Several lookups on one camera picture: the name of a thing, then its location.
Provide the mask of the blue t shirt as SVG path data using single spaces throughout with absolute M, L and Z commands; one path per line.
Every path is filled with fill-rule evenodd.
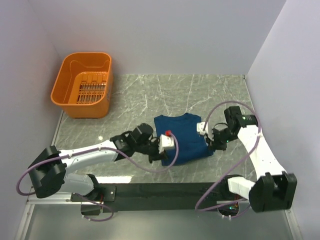
M 197 124 L 201 121 L 199 115 L 191 113 L 175 117 L 159 115 L 154 118 L 158 136 L 171 131 L 177 139 L 179 151 L 174 163 L 176 166 L 207 158 L 214 154 L 215 151 L 208 148 L 205 138 L 197 133 Z

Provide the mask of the orange plastic basket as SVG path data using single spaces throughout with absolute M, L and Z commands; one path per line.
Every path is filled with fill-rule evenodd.
M 104 52 L 68 55 L 56 77 L 51 101 L 74 119 L 105 117 L 113 87 L 112 63 L 112 57 Z

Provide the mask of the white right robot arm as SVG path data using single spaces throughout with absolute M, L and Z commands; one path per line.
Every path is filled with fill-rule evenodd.
M 291 208 L 298 180 L 278 162 L 263 136 L 259 119 L 254 114 L 242 114 L 239 106 L 224 111 L 225 128 L 210 127 L 208 122 L 197 124 L 197 132 L 205 136 L 211 150 L 226 150 L 227 144 L 240 140 L 247 151 L 256 174 L 256 181 L 226 173 L 219 181 L 219 193 L 230 200 L 238 195 L 248 200 L 256 213 Z

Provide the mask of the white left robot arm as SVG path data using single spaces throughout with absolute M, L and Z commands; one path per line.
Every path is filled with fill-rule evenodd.
M 72 192 L 88 201 L 100 195 L 97 179 L 93 175 L 77 175 L 75 171 L 101 163 L 115 162 L 134 153 L 148 156 L 149 162 L 167 157 L 166 151 L 175 147 L 171 135 L 153 136 L 153 128 L 142 123 L 133 131 L 126 131 L 101 143 L 78 149 L 57 150 L 45 148 L 29 166 L 29 177 L 37 198 L 43 199 L 57 192 Z

